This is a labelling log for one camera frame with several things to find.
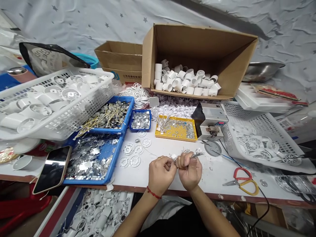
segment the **digital display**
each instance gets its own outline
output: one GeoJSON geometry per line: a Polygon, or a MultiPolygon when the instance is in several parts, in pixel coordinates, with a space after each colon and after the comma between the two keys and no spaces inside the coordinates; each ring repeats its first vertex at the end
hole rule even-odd
{"type": "Polygon", "coordinates": [[[51,189],[59,185],[63,177],[63,172],[65,169],[67,156],[70,153],[70,149],[70,146],[65,146],[53,150],[48,154],[43,170],[34,187],[34,194],[41,193],[44,190],[51,189]]]}

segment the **black cable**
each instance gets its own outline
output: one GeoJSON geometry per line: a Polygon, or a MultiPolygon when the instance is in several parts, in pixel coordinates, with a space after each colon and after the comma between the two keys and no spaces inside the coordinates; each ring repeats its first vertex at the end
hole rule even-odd
{"type": "MultiPolygon", "coordinates": [[[[223,143],[222,143],[221,140],[220,140],[220,142],[221,142],[222,147],[224,148],[224,150],[225,150],[226,153],[228,154],[228,151],[227,151],[226,148],[224,147],[224,145],[223,145],[223,143]]],[[[265,194],[263,193],[263,191],[261,190],[261,188],[260,188],[259,186],[258,186],[258,188],[259,188],[259,190],[261,191],[261,193],[262,193],[262,195],[264,196],[264,198],[266,199],[268,208],[267,208],[266,212],[250,227],[250,229],[248,230],[248,233],[247,233],[247,235],[246,235],[247,237],[249,236],[249,234],[250,234],[250,232],[252,231],[252,229],[256,226],[256,224],[257,224],[262,218],[264,218],[264,217],[267,215],[267,213],[270,211],[270,203],[269,203],[267,197],[265,196],[265,194]]]]}

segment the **smartphone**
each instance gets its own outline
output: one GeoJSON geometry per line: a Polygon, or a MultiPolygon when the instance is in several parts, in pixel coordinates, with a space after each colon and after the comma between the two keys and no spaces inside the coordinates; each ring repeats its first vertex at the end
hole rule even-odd
{"type": "Polygon", "coordinates": [[[62,184],[71,151],[71,146],[65,146],[49,152],[40,177],[36,181],[33,194],[48,191],[62,184]]]}

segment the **person's left hand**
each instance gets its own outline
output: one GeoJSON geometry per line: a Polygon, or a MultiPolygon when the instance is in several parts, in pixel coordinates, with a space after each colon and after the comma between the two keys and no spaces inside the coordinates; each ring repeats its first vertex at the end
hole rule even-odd
{"type": "Polygon", "coordinates": [[[176,171],[173,159],[167,156],[158,157],[149,164],[149,189],[161,197],[172,183],[176,171]]]}

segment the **red scissors handle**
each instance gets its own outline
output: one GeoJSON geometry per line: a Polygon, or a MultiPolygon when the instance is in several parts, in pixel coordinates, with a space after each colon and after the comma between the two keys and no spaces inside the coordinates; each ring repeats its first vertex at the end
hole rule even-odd
{"type": "Polygon", "coordinates": [[[234,178],[235,178],[237,181],[238,181],[238,180],[251,180],[251,179],[252,179],[252,175],[251,175],[251,173],[250,173],[248,170],[246,170],[246,169],[244,169],[244,168],[241,168],[241,167],[238,167],[238,168],[235,169],[234,178]],[[246,174],[248,174],[249,177],[237,177],[237,173],[238,173],[239,170],[245,171],[246,174]]]}

